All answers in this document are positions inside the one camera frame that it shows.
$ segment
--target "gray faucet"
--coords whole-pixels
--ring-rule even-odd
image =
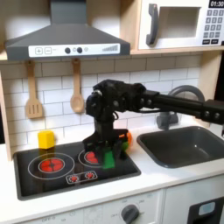
[[[178,94],[184,93],[184,92],[190,92],[190,93],[195,94],[198,97],[198,100],[200,102],[205,101],[205,96],[202,94],[202,92],[198,88],[193,87],[193,86],[176,87],[168,95],[175,96],[175,95],[178,95]],[[171,124],[178,123],[178,122],[179,122],[179,118],[176,113],[171,115],[170,112],[161,112],[159,114],[159,116],[157,117],[157,126],[161,130],[168,130],[170,128]]]

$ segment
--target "range hood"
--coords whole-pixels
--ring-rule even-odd
[[[87,25],[86,0],[51,0],[51,22],[8,40],[8,60],[130,54],[130,43]]]

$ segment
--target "digital clock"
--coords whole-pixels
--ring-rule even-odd
[[[224,8],[224,0],[210,0],[209,2],[209,8]]]

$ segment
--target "wooden spatula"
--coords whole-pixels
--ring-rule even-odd
[[[73,97],[71,99],[73,112],[81,113],[84,109],[84,100],[81,96],[81,62],[73,60]]]
[[[25,105],[25,113],[28,118],[37,118],[43,115],[42,104],[37,99],[36,95],[36,86],[34,78],[34,67],[35,64],[33,61],[25,62],[27,74],[28,74],[28,83],[30,90],[30,99]]]

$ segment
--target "yellow object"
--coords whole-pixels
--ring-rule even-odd
[[[47,150],[54,146],[54,134],[51,130],[40,131],[38,133],[38,147]]]

